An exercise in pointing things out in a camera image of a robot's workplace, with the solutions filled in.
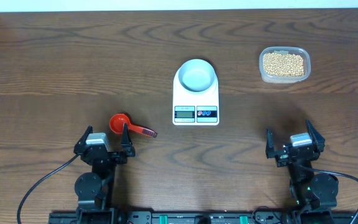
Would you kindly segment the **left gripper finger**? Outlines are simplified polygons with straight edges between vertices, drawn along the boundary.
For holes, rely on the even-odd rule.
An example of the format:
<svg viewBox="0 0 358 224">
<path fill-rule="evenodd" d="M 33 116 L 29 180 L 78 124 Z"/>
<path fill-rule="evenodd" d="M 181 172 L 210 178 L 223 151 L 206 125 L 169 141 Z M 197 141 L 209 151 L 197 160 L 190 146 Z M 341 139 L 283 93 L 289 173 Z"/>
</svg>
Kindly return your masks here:
<svg viewBox="0 0 358 224">
<path fill-rule="evenodd" d="M 129 128 L 126 123 L 123 124 L 121 147 L 125 152 L 133 152 L 133 143 L 129 136 Z"/>
<path fill-rule="evenodd" d="M 77 147 L 84 147 L 86 145 L 86 140 L 90 134 L 93 133 L 93 127 L 88 126 L 85 133 L 80 137 L 79 141 L 77 142 Z"/>
</svg>

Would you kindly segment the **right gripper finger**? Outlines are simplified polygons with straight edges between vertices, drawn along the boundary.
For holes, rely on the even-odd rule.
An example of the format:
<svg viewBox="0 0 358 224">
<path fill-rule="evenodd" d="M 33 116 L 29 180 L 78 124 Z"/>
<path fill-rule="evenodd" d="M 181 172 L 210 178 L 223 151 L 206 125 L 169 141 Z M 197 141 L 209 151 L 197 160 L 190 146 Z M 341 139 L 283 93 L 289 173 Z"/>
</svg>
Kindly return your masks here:
<svg viewBox="0 0 358 224">
<path fill-rule="evenodd" d="M 308 134 L 311 137 L 312 143 L 316 147 L 324 147 L 325 146 L 325 138 L 320 135 L 320 133 L 314 128 L 310 120 L 306 120 L 306 128 L 308 130 Z"/>
<path fill-rule="evenodd" d="M 274 152 L 273 134 L 269 128 L 267 128 L 267 144 L 265 148 L 266 153 Z"/>
</svg>

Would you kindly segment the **red measuring scoop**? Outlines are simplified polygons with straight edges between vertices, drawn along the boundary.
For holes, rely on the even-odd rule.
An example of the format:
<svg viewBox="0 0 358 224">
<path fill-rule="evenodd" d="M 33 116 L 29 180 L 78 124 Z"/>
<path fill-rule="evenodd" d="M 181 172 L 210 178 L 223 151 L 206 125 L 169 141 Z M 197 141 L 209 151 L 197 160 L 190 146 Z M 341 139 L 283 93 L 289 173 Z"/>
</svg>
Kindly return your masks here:
<svg viewBox="0 0 358 224">
<path fill-rule="evenodd" d="M 157 137 L 157 133 L 149 128 L 144 128 L 132 124 L 129 117 L 124 113 L 115 114 L 109 121 L 110 129 L 116 134 L 122 134 L 124 132 L 124 125 L 127 125 L 127 128 L 131 131 L 134 131 L 145 136 L 150 136 L 153 138 Z"/>
</svg>

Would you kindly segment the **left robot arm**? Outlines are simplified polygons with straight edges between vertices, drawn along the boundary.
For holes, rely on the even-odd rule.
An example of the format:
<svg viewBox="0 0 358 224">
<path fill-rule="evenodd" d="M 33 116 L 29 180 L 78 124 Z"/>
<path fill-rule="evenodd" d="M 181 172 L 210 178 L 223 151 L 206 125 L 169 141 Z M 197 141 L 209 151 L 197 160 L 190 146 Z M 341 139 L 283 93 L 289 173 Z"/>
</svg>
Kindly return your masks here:
<svg viewBox="0 0 358 224">
<path fill-rule="evenodd" d="M 102 211 L 106 207 L 109 189 L 114 182 L 116 166 L 127 164 L 135 156 L 135 149 L 129 137 L 128 126 L 123 126 L 121 151 L 109 151 L 105 133 L 94 133 L 88 126 L 75 144 L 73 152 L 91 166 L 91 172 L 84 173 L 75 182 L 79 211 Z"/>
</svg>

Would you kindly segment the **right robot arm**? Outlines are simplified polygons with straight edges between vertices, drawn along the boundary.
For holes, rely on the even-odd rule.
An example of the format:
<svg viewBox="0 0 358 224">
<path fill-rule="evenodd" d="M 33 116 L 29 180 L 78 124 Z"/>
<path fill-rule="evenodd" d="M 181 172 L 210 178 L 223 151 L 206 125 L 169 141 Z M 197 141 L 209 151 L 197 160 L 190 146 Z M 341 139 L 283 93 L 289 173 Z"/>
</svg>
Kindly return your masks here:
<svg viewBox="0 0 358 224">
<path fill-rule="evenodd" d="M 275 159 L 277 167 L 287 167 L 290 192 L 298 201 L 298 212 L 309 213 L 328 210 L 337 205 L 339 181 L 332 175 L 314 171 L 311 163 L 324 151 L 325 138 L 306 121 L 307 132 L 292 135 L 290 143 L 275 149 L 273 134 L 267 130 L 265 149 L 268 159 Z"/>
</svg>

